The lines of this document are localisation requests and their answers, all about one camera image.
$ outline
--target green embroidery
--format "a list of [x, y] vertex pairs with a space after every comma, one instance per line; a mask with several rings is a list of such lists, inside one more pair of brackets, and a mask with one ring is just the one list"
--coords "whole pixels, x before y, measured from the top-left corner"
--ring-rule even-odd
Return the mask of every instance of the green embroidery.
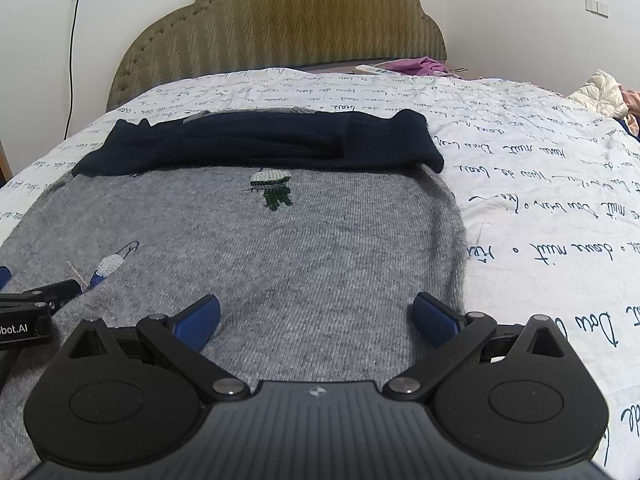
[[286, 183], [291, 179], [291, 174], [283, 170], [258, 171], [251, 176], [251, 191], [263, 191], [266, 200], [265, 207], [271, 211], [277, 211], [280, 204], [293, 205], [289, 198], [291, 190]]

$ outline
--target purple cloth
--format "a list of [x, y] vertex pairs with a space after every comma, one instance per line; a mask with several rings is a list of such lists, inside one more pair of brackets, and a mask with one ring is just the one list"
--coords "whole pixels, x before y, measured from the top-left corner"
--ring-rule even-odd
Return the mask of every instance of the purple cloth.
[[399, 72], [404, 75], [436, 75], [434, 72], [449, 73], [439, 61], [430, 57], [416, 57], [415, 59], [396, 59], [385, 63], [381, 68]]

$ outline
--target gray sweater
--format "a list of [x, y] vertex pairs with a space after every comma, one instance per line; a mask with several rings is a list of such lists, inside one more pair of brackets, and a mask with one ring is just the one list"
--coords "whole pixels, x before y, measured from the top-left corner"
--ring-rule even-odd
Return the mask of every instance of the gray sweater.
[[428, 351], [407, 316], [418, 292], [462, 309], [465, 244], [452, 193], [425, 166], [67, 175], [0, 250], [7, 292], [69, 278], [87, 289], [55, 315], [58, 343], [0, 358], [0, 479], [37, 464], [22, 408], [84, 316], [129, 326], [215, 294], [222, 320], [203, 353], [252, 388], [382, 385]]

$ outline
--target blue gripper pad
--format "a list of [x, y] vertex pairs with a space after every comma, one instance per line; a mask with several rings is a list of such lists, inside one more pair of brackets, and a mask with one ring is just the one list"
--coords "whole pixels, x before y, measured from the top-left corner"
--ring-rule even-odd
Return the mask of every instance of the blue gripper pad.
[[435, 348], [444, 345], [466, 326], [464, 316], [426, 292], [420, 292], [415, 297], [412, 319], [416, 328]]
[[0, 289], [2, 289], [11, 279], [11, 271], [6, 267], [0, 267]]
[[199, 352], [220, 323], [220, 302], [209, 294], [191, 304], [167, 323], [167, 328], [188, 347]]

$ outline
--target olive green headboard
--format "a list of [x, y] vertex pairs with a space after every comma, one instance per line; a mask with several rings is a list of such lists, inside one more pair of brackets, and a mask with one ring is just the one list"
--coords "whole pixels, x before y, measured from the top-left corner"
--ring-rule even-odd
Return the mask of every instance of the olive green headboard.
[[113, 78], [107, 111], [178, 79], [420, 56], [447, 58], [420, 0], [196, 0], [136, 38]]

